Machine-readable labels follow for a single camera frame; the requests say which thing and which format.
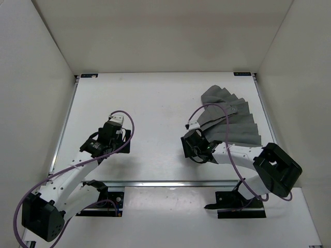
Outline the blue corner label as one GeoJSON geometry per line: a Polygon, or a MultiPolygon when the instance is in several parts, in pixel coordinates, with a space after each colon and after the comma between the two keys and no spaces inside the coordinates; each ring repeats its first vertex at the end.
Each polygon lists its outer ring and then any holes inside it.
{"type": "Polygon", "coordinates": [[[234,76],[251,76],[250,72],[233,72],[234,76]]]}
{"type": "Polygon", "coordinates": [[[80,75],[80,78],[97,78],[98,73],[84,73],[80,75]]]}

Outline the grey pleated skirt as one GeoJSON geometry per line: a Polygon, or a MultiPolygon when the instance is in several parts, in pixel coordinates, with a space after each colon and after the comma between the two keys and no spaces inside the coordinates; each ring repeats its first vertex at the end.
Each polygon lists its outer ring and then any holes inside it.
{"type": "Polygon", "coordinates": [[[226,88],[211,86],[201,95],[204,111],[197,122],[209,142],[225,141],[230,145],[259,147],[262,145],[258,125],[249,104],[226,88]]]}

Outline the front aluminium table rail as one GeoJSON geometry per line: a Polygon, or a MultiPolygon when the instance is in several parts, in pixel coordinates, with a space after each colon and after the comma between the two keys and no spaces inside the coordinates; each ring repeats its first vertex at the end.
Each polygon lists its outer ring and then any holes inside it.
{"type": "Polygon", "coordinates": [[[176,181],[176,180],[153,180],[153,181],[100,181],[110,188],[142,187],[142,188],[179,188],[179,187],[230,187],[237,185],[236,180],[195,180],[195,181],[176,181]]]}

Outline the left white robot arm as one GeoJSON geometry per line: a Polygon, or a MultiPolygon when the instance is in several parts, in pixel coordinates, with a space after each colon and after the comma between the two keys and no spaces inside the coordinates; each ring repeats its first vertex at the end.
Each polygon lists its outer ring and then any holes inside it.
{"type": "Polygon", "coordinates": [[[46,242],[52,242],[65,224],[85,207],[108,201],[107,186],[84,178],[115,153],[130,152],[131,130],[123,128],[122,115],[113,115],[81,145],[69,166],[49,177],[22,202],[22,225],[46,242]]]}

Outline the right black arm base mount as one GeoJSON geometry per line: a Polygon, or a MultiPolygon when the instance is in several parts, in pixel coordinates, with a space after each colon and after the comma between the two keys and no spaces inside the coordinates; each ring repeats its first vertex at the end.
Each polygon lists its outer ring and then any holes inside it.
{"type": "Polygon", "coordinates": [[[266,213],[263,202],[256,197],[245,199],[238,192],[239,182],[231,191],[216,191],[216,202],[204,206],[206,210],[216,210],[218,219],[264,219],[266,213]]]}

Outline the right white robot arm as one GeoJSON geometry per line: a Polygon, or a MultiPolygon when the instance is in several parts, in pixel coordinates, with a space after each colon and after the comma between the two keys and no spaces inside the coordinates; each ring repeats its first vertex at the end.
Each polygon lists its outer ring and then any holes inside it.
{"type": "Polygon", "coordinates": [[[185,158],[196,163],[231,164],[255,171],[257,175],[244,178],[232,193],[232,202],[243,207],[256,196],[274,194],[286,198],[303,172],[301,166],[277,144],[264,147],[230,145],[226,142],[209,142],[198,129],[188,131],[180,138],[185,158]]]}

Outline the right blue corner label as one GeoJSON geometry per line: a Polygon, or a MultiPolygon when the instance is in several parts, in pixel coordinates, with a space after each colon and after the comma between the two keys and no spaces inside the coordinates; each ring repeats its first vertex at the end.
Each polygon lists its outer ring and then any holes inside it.
{"type": "Polygon", "coordinates": [[[251,76],[250,72],[233,72],[234,76],[251,76]]]}

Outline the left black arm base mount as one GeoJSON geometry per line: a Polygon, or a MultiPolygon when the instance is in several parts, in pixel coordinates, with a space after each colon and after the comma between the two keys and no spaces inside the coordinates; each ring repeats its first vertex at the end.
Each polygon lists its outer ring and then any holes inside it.
{"type": "Polygon", "coordinates": [[[94,217],[122,217],[124,196],[123,188],[112,189],[100,181],[83,182],[82,186],[92,186],[99,193],[96,203],[86,207],[76,214],[76,216],[94,216],[94,217]]]}

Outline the left blue corner label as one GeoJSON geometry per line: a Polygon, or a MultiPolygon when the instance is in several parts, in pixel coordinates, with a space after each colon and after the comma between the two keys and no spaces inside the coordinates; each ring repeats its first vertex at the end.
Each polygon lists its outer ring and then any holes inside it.
{"type": "Polygon", "coordinates": [[[80,78],[97,78],[98,73],[84,73],[80,75],[80,78]]]}

